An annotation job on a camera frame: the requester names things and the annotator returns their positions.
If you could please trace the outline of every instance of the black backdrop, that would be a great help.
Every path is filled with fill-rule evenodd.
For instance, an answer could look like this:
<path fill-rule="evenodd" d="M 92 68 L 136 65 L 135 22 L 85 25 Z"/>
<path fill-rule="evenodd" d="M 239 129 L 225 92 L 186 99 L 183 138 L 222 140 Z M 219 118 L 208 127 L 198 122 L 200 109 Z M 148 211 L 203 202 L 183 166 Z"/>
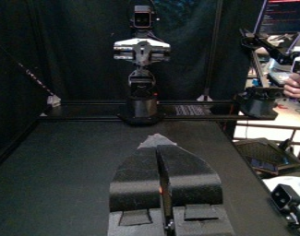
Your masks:
<path fill-rule="evenodd" d="M 194 100 L 203 89 L 211 49 L 214 0 L 155 0 L 154 34 L 170 44 L 171 59 L 150 67 L 160 100 Z M 249 58 L 239 28 L 253 29 L 258 0 L 223 0 L 215 44 L 213 99 L 243 89 Z M 134 68 L 112 59 L 115 41 L 131 38 L 127 0 L 0 0 L 0 44 L 61 100 L 124 99 Z M 0 148 L 35 120 L 45 93 L 0 51 Z"/>

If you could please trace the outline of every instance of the black fabric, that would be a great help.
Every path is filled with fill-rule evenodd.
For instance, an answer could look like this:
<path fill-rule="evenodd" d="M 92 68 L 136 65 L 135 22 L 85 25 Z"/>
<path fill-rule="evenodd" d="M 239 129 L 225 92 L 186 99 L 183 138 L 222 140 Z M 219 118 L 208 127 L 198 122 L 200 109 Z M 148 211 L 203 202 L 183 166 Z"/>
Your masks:
<path fill-rule="evenodd" d="M 31 23 L 24 1 L 0 0 L 0 45 L 41 78 Z M 0 49 L 0 149 L 35 121 L 45 96 Z"/>
<path fill-rule="evenodd" d="M 112 59 L 115 41 L 131 39 L 128 1 L 32 1 L 55 92 L 63 99 L 124 99 L 132 65 Z M 143 4 L 148 1 L 131 1 Z M 195 99 L 203 89 L 211 48 L 214 0 L 154 1 L 155 35 L 170 43 L 171 59 L 150 67 L 160 100 Z M 242 90 L 249 60 L 239 28 L 253 29 L 261 1 L 225 0 L 215 44 L 211 97 L 230 99 Z"/>

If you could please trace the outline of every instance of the cable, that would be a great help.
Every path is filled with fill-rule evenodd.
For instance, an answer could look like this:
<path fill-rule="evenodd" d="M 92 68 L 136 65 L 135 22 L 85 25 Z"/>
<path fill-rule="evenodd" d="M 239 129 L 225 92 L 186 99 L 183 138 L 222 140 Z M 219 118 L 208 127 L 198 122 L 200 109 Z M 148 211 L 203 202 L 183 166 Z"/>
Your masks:
<path fill-rule="evenodd" d="M 16 66 L 19 66 L 20 70 L 24 72 L 24 74 L 36 82 L 36 84 L 47 91 L 47 93 L 53 96 L 53 92 L 43 85 L 43 83 L 39 81 L 37 77 L 32 74 L 32 72 L 24 67 L 24 65 L 15 59 L 15 57 L 8 53 L 5 48 L 0 45 L 0 50 L 4 52 L 9 60 L 13 62 Z"/>

